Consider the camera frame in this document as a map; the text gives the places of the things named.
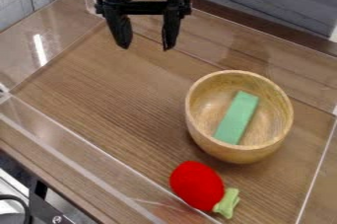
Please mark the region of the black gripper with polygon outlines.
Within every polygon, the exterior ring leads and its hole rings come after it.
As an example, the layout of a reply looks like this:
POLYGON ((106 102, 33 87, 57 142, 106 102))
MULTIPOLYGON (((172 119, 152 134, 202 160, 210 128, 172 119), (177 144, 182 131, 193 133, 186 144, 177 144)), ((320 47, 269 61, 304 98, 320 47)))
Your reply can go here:
POLYGON ((96 13, 101 14, 114 38, 124 49, 133 39, 130 19, 126 15, 164 15, 164 50, 174 47, 180 18, 190 14, 190 0, 96 0, 96 13))

